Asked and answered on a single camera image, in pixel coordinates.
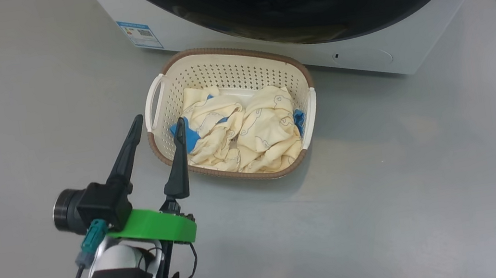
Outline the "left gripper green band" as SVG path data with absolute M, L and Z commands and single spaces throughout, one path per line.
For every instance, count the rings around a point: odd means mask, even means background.
M 143 115 L 136 115 L 106 181 L 107 184 L 120 183 L 124 186 L 127 194 L 133 192 L 131 176 L 134 168 L 135 151 L 141 141 L 143 124 Z M 162 204 L 160 212 L 144 209 L 133 210 L 123 230 L 112 230 L 108 232 L 109 237 L 185 244 L 196 241 L 197 224 L 193 217 L 190 214 L 174 215 L 180 211 L 179 200 L 186 199 L 191 194 L 186 137 L 185 119 L 180 117 L 175 124 L 173 140 L 176 149 L 169 179 L 164 186 L 166 200 Z

